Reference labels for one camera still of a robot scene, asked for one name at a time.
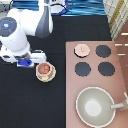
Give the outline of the white gripper blue mount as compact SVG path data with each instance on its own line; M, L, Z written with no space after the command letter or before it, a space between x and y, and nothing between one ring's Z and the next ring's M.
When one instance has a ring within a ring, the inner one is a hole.
M4 45L0 47L0 57L3 61L16 64L18 67L33 67L46 62L46 54L42 50L29 51L25 55L15 56Z

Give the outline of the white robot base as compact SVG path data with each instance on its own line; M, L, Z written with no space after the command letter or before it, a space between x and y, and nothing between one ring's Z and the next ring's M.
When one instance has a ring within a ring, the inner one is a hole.
M63 14L66 11L65 0L50 0L51 13Z

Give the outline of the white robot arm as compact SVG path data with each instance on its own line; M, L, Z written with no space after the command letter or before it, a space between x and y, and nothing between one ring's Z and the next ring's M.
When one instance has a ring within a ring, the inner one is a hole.
M45 38L52 33L53 20L49 0L37 0L38 10L13 7L0 19L0 57L21 67L33 67L46 62L42 50L30 51L27 36Z

